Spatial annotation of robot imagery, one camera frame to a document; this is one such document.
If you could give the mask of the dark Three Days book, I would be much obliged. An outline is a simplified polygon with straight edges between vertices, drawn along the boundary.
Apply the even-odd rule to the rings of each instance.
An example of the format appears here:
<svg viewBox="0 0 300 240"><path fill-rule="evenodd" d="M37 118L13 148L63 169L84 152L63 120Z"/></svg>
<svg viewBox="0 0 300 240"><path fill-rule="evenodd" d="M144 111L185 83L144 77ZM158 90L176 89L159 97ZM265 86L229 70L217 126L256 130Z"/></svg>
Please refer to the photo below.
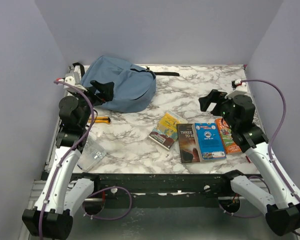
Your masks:
<svg viewBox="0 0 300 240"><path fill-rule="evenodd" d="M199 163L199 153L195 140L192 124L180 123L176 125L178 134L178 145L180 161L182 164Z"/></svg>

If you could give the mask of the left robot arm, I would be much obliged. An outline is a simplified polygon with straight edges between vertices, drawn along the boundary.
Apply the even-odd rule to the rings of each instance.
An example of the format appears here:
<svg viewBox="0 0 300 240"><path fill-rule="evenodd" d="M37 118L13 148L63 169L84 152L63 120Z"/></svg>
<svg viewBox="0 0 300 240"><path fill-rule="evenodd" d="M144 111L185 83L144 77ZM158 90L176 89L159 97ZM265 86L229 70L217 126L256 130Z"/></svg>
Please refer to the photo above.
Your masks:
<svg viewBox="0 0 300 240"><path fill-rule="evenodd" d="M29 233L41 240L67 239L74 215L84 200L100 194L101 185L95 178L79 179L72 189L68 189L68 185L95 123L94 105L112 101L115 86L113 82L99 83L96 80L92 80L87 88L62 79L54 83L67 86L71 95L62 98L58 104L60 129L56 135L52 168L43 190L34 206L22 214Z"/></svg>

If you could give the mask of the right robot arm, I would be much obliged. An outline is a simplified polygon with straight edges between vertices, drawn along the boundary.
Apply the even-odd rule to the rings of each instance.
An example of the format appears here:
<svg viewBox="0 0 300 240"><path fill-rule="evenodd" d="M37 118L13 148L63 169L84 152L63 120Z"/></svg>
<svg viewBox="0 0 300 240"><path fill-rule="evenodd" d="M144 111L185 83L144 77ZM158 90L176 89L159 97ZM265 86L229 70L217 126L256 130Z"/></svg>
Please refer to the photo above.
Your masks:
<svg viewBox="0 0 300 240"><path fill-rule="evenodd" d="M199 98L200 110L222 117L231 129L231 136L241 151L255 165L269 192L252 183L243 173L232 170L223 176L220 191L231 196L239 194L264 216L270 229L278 236L294 233L300 228L300 189L293 183L269 146L266 134L253 121L255 105L248 95L227 98L227 93L213 89Z"/></svg>

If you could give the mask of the blue backpack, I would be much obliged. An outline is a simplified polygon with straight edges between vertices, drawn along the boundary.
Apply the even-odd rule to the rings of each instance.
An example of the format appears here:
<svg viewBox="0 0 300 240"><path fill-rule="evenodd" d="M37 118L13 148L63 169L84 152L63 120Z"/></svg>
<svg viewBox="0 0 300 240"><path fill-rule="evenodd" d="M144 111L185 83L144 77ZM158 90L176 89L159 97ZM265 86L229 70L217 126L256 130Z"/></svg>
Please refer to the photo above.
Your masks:
<svg viewBox="0 0 300 240"><path fill-rule="evenodd" d="M145 110L155 96L157 76L180 76L177 72L155 72L149 67L108 56L99 57L87 70L79 62L74 65L80 67L80 84L86 89L93 87L90 84L93 80L102 84L114 83L113 100L95 107L120 113Z"/></svg>

